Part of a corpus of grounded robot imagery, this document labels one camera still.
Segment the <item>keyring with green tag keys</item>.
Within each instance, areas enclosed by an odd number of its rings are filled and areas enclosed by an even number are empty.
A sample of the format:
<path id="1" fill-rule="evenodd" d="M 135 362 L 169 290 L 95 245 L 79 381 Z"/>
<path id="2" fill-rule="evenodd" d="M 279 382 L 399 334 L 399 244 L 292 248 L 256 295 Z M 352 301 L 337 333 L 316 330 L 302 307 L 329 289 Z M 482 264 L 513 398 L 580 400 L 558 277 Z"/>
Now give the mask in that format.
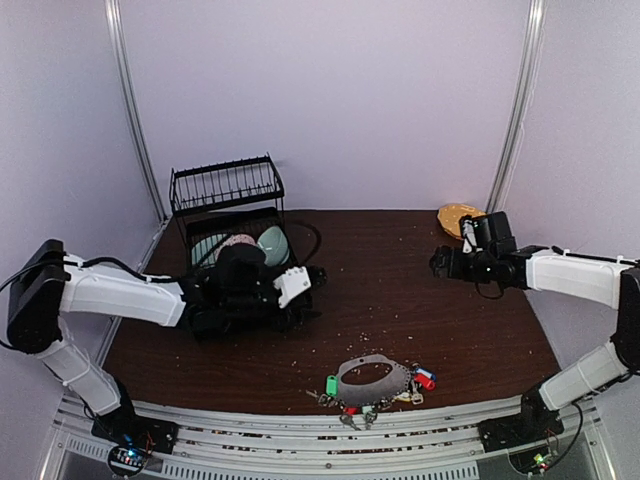
<path id="1" fill-rule="evenodd" d="M 364 429 L 370 430 L 381 411 L 389 409 L 394 402 L 406 402 L 417 406 L 424 402 L 424 389 L 412 379 L 411 365 L 402 365 L 383 354 L 369 354 L 343 362 L 336 374 L 328 375 L 325 389 L 321 392 L 306 390 L 317 405 L 324 408 L 339 408 L 340 422 L 355 431 L 361 431 L 355 417 L 360 415 Z M 388 371 L 379 379 L 363 384 L 352 384 L 345 377 L 352 371 L 361 373 L 367 366 L 382 366 Z"/>

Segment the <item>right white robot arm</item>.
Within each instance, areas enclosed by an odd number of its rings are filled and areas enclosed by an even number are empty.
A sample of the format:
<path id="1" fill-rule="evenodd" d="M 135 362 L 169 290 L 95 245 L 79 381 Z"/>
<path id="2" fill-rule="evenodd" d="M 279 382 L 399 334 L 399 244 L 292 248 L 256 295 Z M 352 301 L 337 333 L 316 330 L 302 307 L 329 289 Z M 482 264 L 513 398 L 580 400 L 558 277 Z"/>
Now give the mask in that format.
<path id="1" fill-rule="evenodd" d="M 512 430 L 519 440 L 535 440 L 559 410 L 599 389 L 639 372 L 639 264 L 571 252 L 557 246 L 518 246 L 508 216 L 498 211 L 466 215 L 459 221 L 462 244 L 439 246 L 429 261 L 437 278 L 481 288 L 551 292 L 588 300 L 617 313 L 610 339 L 571 366 L 524 394 Z"/>

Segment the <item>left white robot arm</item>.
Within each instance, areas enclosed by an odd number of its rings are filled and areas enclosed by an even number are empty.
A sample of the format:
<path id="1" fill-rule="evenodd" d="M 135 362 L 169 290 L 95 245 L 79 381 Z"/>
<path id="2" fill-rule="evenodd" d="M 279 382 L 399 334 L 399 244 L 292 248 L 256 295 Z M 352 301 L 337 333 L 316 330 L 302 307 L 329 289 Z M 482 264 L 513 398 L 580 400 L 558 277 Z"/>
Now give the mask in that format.
<path id="1" fill-rule="evenodd" d="M 1 345 L 38 357 L 84 401 L 99 426 L 133 444 L 144 424 L 126 388 L 74 343 L 62 314 L 131 318 L 197 338 L 262 321 L 286 329 L 311 311 L 312 290 L 326 282 L 321 267 L 270 265 L 265 252 L 249 244 L 223 247 L 211 266 L 157 276 L 113 257 L 84 260 L 51 239 L 3 284 L 9 302 Z"/>

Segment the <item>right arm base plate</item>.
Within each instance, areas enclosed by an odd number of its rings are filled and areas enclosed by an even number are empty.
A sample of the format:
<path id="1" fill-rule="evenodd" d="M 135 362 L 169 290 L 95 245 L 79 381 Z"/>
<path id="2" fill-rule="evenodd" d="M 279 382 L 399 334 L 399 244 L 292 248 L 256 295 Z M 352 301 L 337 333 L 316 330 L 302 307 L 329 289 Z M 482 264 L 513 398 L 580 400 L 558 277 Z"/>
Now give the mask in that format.
<path id="1" fill-rule="evenodd" d="M 484 451 L 494 452 L 545 440 L 549 432 L 562 434 L 564 425 L 559 418 L 528 424 L 512 415 L 484 420 L 478 424 L 478 432 Z"/>

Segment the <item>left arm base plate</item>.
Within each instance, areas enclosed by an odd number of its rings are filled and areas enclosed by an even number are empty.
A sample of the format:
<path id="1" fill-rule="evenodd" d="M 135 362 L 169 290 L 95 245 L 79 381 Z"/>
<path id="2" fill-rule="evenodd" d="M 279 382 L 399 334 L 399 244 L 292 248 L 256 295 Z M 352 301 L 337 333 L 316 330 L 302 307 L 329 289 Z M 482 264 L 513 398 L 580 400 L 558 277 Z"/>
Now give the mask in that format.
<path id="1" fill-rule="evenodd" d="M 171 421 L 135 415 L 132 418 L 97 417 L 91 434 L 125 448 L 171 454 L 179 426 Z"/>

